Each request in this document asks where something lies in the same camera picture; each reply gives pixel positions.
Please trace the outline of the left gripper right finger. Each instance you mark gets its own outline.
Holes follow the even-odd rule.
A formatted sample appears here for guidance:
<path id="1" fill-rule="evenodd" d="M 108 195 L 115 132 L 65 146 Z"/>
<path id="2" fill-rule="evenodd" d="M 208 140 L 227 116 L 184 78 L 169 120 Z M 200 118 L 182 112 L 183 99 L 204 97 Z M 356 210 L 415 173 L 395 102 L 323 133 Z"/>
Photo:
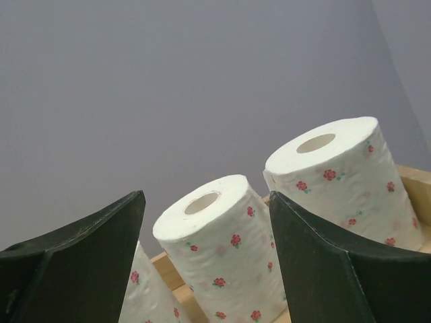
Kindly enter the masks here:
<path id="1" fill-rule="evenodd" d="M 293 322 L 429 322 L 430 255 L 381 244 L 280 192 L 269 211 Z"/>

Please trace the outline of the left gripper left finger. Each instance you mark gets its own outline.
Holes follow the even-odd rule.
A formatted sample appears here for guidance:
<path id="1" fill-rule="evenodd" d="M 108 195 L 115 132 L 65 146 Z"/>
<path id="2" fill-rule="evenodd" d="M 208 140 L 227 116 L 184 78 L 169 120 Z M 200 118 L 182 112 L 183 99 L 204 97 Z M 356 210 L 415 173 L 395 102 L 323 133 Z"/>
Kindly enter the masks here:
<path id="1" fill-rule="evenodd" d="M 144 211 L 134 191 L 1 251 L 1 321 L 118 322 Z"/>

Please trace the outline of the floral paper towel roll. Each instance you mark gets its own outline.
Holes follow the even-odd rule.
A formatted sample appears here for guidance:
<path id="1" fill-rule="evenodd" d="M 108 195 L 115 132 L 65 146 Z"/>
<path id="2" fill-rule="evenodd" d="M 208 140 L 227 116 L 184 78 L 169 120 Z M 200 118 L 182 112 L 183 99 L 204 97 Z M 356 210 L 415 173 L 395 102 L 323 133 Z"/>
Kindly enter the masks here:
<path id="1" fill-rule="evenodd" d="M 200 186 L 152 232 L 210 322 L 272 322 L 287 308 L 269 209 L 246 176 Z"/>
<path id="2" fill-rule="evenodd" d="M 281 146 L 265 162 L 269 190 L 355 234 L 418 251 L 420 222 L 378 120 L 321 125 Z"/>
<path id="3" fill-rule="evenodd" d="M 119 323 L 190 323 L 185 309 L 136 245 Z"/>

